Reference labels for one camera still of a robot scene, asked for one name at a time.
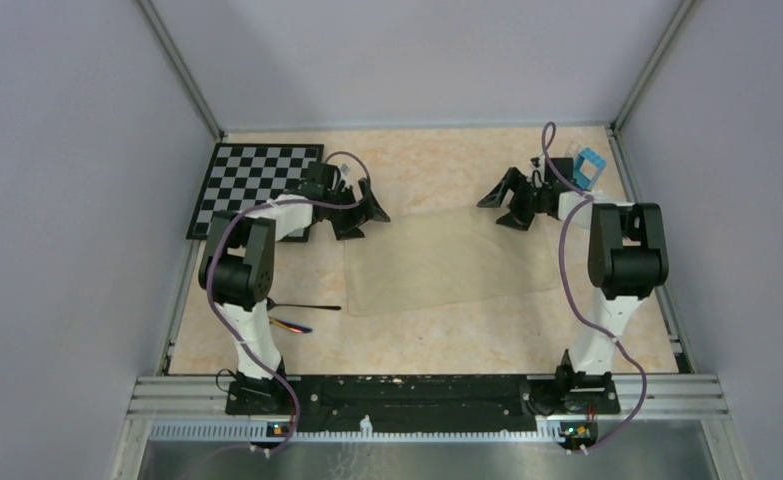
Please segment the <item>beige cloth napkin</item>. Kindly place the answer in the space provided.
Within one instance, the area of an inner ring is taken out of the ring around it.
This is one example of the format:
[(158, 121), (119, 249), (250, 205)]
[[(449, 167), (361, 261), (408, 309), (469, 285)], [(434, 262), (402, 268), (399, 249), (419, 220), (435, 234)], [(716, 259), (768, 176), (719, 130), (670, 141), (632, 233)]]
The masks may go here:
[(543, 231), (464, 207), (369, 223), (344, 243), (348, 311), (392, 314), (549, 290), (559, 273)]

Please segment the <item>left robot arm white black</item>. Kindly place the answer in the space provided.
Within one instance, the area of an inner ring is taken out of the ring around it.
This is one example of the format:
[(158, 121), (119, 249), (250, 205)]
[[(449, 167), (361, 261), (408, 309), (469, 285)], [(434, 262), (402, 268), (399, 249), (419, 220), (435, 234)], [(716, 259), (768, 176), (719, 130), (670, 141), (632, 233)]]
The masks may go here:
[(233, 395), (248, 393), (250, 401), (269, 414), (287, 401), (283, 357), (269, 325), (277, 244), (322, 222), (331, 224), (338, 240), (359, 239), (365, 223), (389, 220), (375, 197), (370, 173), (350, 182), (344, 166), (326, 161), (310, 164), (295, 187), (271, 200), (215, 213), (198, 281), (239, 355)]

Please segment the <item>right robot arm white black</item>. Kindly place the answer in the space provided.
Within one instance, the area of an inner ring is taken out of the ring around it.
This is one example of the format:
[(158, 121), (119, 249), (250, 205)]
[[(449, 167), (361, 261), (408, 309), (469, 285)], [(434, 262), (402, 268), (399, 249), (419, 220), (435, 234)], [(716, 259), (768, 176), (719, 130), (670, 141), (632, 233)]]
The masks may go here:
[(553, 397), (567, 412), (579, 412), (599, 392), (607, 398), (612, 360), (619, 337), (638, 307), (669, 274), (665, 227), (656, 203), (613, 202), (591, 192), (581, 168), (588, 158), (535, 157), (530, 174), (509, 168), (477, 205), (508, 207), (497, 224), (528, 229), (546, 214), (565, 229), (589, 232), (588, 278), (594, 288), (592, 310), (581, 317), (585, 329), (556, 370)]

